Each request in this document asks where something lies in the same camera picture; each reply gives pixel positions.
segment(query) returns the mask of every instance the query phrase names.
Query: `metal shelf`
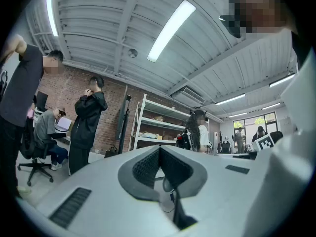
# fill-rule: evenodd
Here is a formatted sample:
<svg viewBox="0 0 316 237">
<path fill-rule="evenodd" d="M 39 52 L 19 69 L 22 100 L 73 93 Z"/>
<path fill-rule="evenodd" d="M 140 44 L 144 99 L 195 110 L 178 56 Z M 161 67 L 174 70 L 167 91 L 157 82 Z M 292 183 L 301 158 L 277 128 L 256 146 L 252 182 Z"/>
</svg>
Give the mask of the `metal shelf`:
<svg viewBox="0 0 316 237">
<path fill-rule="evenodd" d="M 175 119 L 180 119 L 180 120 L 186 120 L 190 117 L 189 114 L 183 113 L 181 111 L 178 111 L 176 109 L 155 103 L 153 101 L 150 101 L 148 99 L 145 100 L 145 110 L 154 112 L 157 114 L 165 115 L 168 117 L 172 117 Z"/>
<path fill-rule="evenodd" d="M 157 139 L 150 139 L 150 138 L 143 138 L 143 137 L 138 137 L 138 140 L 151 141 L 151 142 L 157 142 L 157 143 L 176 144 L 175 140 L 157 140 Z"/>
<path fill-rule="evenodd" d="M 185 129 L 185 127 L 181 126 L 181 125 L 170 124 L 170 123 L 166 123 L 166 122 L 162 122 L 162 121 L 158 121 L 158 120 L 154 120 L 154 119 L 150 119 L 150 118 L 144 118 L 144 117 L 142 117 L 141 123 L 147 124 L 147 125 L 158 126 L 158 127 L 162 127 L 162 128 L 179 130 L 179 131 L 183 131 Z"/>
</svg>

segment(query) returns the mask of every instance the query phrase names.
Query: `gray shirt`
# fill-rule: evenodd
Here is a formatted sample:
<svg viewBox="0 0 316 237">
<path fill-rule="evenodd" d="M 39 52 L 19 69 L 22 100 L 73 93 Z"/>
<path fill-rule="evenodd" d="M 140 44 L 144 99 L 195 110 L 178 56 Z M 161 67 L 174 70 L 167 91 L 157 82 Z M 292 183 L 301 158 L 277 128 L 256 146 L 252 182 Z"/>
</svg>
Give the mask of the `gray shirt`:
<svg viewBox="0 0 316 237">
<path fill-rule="evenodd" d="M 38 119 L 35 130 L 34 140 L 40 149 L 45 148 L 45 143 L 51 141 L 49 134 L 55 133 L 55 116 L 51 110 L 44 112 Z"/>
<path fill-rule="evenodd" d="M 5 90 L 0 116 L 13 125 L 24 127 L 34 94 L 43 76 L 43 56 L 38 47 L 27 45 L 23 57 Z"/>
<path fill-rule="evenodd" d="M 243 142 L 243 135 L 239 131 L 236 133 L 236 141 L 237 141 L 237 143 L 238 142 Z"/>
</svg>

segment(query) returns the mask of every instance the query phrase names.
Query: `black cable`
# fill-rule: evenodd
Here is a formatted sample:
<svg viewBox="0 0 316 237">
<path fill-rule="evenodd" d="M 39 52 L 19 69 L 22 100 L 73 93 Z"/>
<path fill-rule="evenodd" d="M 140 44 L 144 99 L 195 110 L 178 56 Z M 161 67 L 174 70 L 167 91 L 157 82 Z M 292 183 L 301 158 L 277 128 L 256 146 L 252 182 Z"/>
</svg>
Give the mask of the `black cable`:
<svg viewBox="0 0 316 237">
<path fill-rule="evenodd" d="M 174 195 L 173 195 L 173 193 L 170 194 L 170 199 L 171 199 L 171 201 L 172 201 L 173 204 L 174 204 Z M 164 212 L 166 212 L 166 213 L 172 212 L 175 207 L 176 207 L 176 206 L 175 206 L 175 204 L 174 204 L 174 207 L 173 207 L 173 209 L 172 209 L 171 211 L 164 211 Z"/>
<path fill-rule="evenodd" d="M 175 207 L 173 207 L 173 209 L 172 209 L 171 211 L 164 211 L 164 212 L 166 212 L 166 213 L 172 212 L 172 211 L 174 210 L 174 208 L 175 208 Z"/>
</svg>

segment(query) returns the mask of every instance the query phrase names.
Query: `sneaker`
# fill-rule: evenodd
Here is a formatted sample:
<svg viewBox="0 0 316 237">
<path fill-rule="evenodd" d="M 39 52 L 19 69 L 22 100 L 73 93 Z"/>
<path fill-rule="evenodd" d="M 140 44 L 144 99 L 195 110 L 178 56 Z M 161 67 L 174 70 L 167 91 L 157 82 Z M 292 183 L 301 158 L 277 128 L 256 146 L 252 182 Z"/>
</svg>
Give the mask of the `sneaker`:
<svg viewBox="0 0 316 237">
<path fill-rule="evenodd" d="M 20 194 L 29 194 L 31 193 L 31 189 L 29 187 L 17 186 L 16 187 Z"/>
<path fill-rule="evenodd" d="M 57 163 L 56 165 L 52 164 L 51 165 L 51 170 L 56 171 L 57 169 L 61 168 L 63 165 Z"/>
</svg>

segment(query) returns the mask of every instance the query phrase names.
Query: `ceiling light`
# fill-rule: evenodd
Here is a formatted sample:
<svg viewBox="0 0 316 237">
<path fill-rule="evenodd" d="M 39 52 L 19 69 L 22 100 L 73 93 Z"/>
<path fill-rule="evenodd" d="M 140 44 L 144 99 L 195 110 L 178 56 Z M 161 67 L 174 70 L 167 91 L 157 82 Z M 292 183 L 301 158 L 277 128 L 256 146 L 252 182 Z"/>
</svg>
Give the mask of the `ceiling light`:
<svg viewBox="0 0 316 237">
<path fill-rule="evenodd" d="M 285 82 L 285 81 L 287 81 L 287 80 L 290 80 L 290 79 L 292 79 L 294 76 L 295 76 L 295 74 L 291 74 L 290 76 L 287 76 L 287 77 L 284 77 L 284 78 L 282 78 L 282 79 L 280 79 L 280 80 L 277 80 L 277 81 L 275 81 L 275 82 L 272 82 L 272 83 L 269 84 L 269 87 L 271 88 L 271 87 L 276 86 L 276 85 L 278 85 L 278 84 L 280 84 L 280 83 L 283 83 L 283 82 Z"/>
<path fill-rule="evenodd" d="M 225 101 L 218 102 L 218 103 L 216 103 L 215 105 L 225 104 L 225 103 L 231 102 L 231 101 L 233 101 L 233 100 L 236 100 L 236 99 L 238 99 L 238 98 L 242 98 L 242 97 L 244 97 L 245 95 L 246 95 L 246 94 L 244 93 L 244 94 L 239 95 L 239 96 L 237 96 L 237 97 L 233 97 L 233 98 L 227 99 L 227 100 L 225 100 Z"/>
<path fill-rule="evenodd" d="M 168 44 L 172 36 L 180 28 L 184 21 L 195 11 L 195 7 L 188 1 L 184 0 L 175 10 L 168 22 L 162 29 L 158 38 L 156 39 L 152 49 L 150 50 L 147 59 L 155 62 L 160 56 L 161 52 Z"/>
<path fill-rule="evenodd" d="M 48 13 L 51 30 L 54 36 L 58 36 L 55 20 L 54 20 L 54 14 L 53 14 L 53 1 L 46 0 L 46 6 L 47 6 L 47 13 Z"/>
<path fill-rule="evenodd" d="M 236 117 L 236 116 L 240 116 L 240 115 L 245 115 L 245 114 L 247 114 L 247 113 L 240 113 L 240 114 L 232 115 L 232 116 L 229 116 L 229 117 L 232 118 L 232 117 Z"/>
<path fill-rule="evenodd" d="M 277 105 L 279 105 L 279 104 L 281 104 L 281 103 L 277 103 L 277 104 L 275 104 L 275 105 L 270 105 L 270 106 L 268 106 L 268 107 L 262 108 L 262 110 L 265 110 L 265 109 L 268 109 L 268 108 L 271 108 L 271 107 L 277 106 Z"/>
</svg>

